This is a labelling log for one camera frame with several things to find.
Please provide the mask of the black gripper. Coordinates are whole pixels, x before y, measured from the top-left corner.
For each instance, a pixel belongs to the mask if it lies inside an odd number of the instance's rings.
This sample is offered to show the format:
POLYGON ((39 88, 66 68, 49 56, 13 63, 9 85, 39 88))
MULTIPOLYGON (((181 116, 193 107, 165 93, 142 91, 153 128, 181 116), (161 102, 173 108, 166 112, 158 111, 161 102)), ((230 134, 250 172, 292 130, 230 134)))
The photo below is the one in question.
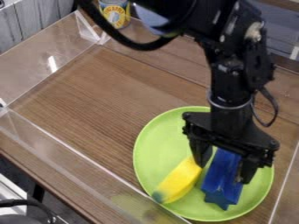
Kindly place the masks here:
POLYGON ((242 184, 250 183, 258 168, 273 166, 280 142, 256 125, 252 118, 187 111, 182 119, 182 132, 190 141, 191 154, 201 168, 210 162, 213 146, 242 156, 237 177, 242 184))

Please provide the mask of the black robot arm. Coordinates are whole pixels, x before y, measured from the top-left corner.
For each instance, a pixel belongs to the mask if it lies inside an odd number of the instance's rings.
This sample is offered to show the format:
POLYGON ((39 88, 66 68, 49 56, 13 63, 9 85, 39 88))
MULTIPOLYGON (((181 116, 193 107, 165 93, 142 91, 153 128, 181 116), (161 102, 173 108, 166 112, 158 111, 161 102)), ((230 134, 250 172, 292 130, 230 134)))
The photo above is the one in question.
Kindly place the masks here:
POLYGON ((211 147, 242 156, 238 182, 248 184, 258 169, 272 166, 280 142, 261 129, 273 125, 258 118, 256 96, 274 96, 266 84, 274 80, 276 65, 268 52, 266 20, 249 0, 129 0, 147 29, 159 39, 138 43, 105 18, 94 0, 79 7, 105 32, 125 46, 153 51, 181 35, 201 45, 211 70, 209 112, 186 112, 183 134, 190 140, 197 164, 211 158, 211 147))

